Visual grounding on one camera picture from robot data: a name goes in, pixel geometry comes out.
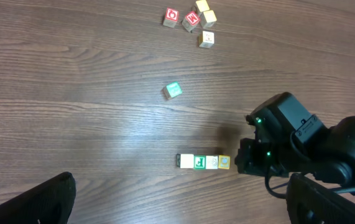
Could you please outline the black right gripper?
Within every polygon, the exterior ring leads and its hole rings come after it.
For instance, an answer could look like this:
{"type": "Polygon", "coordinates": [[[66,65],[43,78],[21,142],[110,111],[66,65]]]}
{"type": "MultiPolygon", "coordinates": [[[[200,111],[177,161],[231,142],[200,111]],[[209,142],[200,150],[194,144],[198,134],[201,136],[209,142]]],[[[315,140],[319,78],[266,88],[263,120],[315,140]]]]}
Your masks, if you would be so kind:
{"type": "Polygon", "coordinates": [[[244,138],[240,140],[240,148],[234,163],[239,174],[265,177],[288,177],[288,172],[277,159],[275,150],[278,147],[269,142],[260,142],[256,139],[244,138]]]}

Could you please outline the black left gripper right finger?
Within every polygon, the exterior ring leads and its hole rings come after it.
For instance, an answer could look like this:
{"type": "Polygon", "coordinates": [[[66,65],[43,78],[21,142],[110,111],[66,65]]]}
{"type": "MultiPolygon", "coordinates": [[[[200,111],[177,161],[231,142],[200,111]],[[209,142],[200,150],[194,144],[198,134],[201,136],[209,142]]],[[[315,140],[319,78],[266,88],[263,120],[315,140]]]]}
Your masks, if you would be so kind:
{"type": "Polygon", "coordinates": [[[292,174],[286,202],[292,224],[355,224],[355,203],[300,174],[292,174]]]}

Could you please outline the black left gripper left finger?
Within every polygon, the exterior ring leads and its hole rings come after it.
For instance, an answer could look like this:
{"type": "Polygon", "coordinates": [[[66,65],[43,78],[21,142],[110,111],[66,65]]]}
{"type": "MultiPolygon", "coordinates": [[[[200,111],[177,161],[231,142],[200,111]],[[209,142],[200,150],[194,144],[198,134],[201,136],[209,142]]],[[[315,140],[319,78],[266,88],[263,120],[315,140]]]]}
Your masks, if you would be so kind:
{"type": "Polygon", "coordinates": [[[75,197],[76,182],[73,175],[62,172],[0,204],[0,223],[67,223],[75,197]]]}

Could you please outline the red Y wooden block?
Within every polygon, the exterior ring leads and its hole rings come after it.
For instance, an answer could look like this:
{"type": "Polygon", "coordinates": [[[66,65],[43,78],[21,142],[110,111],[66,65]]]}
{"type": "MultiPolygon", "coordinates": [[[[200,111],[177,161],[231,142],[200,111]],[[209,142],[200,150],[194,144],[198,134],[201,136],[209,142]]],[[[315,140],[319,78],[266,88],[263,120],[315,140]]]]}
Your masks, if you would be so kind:
{"type": "Polygon", "coordinates": [[[231,158],[225,155],[218,156],[218,168],[219,169],[229,169],[231,158]]]}

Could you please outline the plain E pretzel block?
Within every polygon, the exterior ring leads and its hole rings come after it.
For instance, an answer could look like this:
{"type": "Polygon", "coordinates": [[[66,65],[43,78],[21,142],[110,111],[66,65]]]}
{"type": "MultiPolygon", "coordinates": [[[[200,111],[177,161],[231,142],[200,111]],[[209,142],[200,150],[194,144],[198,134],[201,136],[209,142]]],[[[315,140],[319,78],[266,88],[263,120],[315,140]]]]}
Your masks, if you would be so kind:
{"type": "Polygon", "coordinates": [[[206,156],[205,169],[218,169],[218,156],[206,156]]]}

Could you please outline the green letter F block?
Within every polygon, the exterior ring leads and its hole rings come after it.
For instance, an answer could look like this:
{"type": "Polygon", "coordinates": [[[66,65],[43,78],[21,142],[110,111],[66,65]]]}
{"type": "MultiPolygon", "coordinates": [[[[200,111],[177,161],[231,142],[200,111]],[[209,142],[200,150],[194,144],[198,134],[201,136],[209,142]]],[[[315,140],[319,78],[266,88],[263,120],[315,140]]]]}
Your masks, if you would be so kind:
{"type": "Polygon", "coordinates": [[[194,155],[194,169],[206,169],[206,156],[194,155]]]}

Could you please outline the red letter wooden block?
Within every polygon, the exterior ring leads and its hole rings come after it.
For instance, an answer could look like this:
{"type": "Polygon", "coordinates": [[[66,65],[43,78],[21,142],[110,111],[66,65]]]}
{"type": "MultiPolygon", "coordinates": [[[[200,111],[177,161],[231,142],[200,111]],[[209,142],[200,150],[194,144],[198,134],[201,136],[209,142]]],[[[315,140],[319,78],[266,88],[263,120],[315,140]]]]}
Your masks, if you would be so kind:
{"type": "Polygon", "coordinates": [[[177,154],[177,167],[181,169],[194,168],[194,155],[193,154],[177,154]]]}

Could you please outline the green letter B block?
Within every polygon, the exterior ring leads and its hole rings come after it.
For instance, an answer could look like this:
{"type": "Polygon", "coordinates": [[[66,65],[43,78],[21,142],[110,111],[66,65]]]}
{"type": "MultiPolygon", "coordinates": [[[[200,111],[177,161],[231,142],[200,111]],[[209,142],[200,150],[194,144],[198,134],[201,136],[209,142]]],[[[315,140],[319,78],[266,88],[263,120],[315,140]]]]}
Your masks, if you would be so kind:
{"type": "Polygon", "coordinates": [[[169,83],[162,89],[162,91],[167,100],[171,100],[172,98],[180,96],[183,93],[178,82],[169,83]]]}

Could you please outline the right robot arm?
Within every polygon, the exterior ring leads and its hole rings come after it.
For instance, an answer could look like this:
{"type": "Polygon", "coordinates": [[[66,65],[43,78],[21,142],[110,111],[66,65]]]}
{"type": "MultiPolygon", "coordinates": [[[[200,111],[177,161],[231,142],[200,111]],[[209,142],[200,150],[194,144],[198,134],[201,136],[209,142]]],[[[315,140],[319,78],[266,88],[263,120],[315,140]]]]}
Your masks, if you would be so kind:
{"type": "Polygon", "coordinates": [[[287,178],[312,174],[355,195],[355,116],[326,127],[289,92],[277,94],[246,116],[255,137],[244,138],[234,163],[240,174],[287,178]]]}

